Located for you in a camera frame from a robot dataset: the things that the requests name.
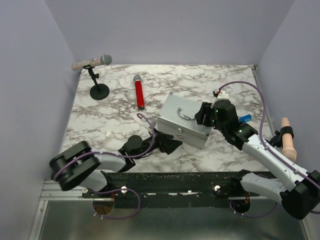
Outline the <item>grey metal medicine case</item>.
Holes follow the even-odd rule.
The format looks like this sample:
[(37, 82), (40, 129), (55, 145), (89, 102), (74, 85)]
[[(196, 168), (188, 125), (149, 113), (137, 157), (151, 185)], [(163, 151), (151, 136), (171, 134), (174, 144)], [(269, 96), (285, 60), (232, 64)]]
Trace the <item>grey metal medicine case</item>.
[(157, 130), (202, 149), (209, 138), (211, 128), (197, 124), (195, 114), (200, 108), (200, 103), (171, 92), (159, 112)]

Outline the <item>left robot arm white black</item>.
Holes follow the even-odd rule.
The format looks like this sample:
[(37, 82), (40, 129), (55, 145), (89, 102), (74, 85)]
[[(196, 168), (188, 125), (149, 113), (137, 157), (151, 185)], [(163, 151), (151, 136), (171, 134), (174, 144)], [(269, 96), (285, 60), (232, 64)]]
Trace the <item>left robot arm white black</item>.
[(92, 189), (104, 198), (110, 194), (111, 185), (102, 172), (95, 170), (127, 172), (136, 165), (135, 160), (151, 155), (154, 150), (170, 155), (182, 144), (172, 135), (156, 129), (147, 139), (138, 135), (130, 136), (116, 152), (93, 151), (86, 141), (80, 141), (50, 160), (49, 166), (52, 179), (59, 183), (63, 191), (80, 186)]

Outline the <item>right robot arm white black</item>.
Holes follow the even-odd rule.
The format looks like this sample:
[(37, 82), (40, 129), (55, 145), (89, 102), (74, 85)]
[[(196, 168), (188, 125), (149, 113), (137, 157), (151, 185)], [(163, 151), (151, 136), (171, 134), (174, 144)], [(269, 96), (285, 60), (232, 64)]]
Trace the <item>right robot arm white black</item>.
[(241, 177), (230, 183), (234, 195), (256, 193), (281, 204), (298, 220), (304, 219), (320, 203), (320, 173), (293, 163), (264, 140), (256, 129), (240, 123), (236, 108), (229, 100), (203, 102), (195, 119), (198, 125), (221, 132), (229, 144), (255, 158), (275, 176), (275, 179), (267, 179), (245, 170)]

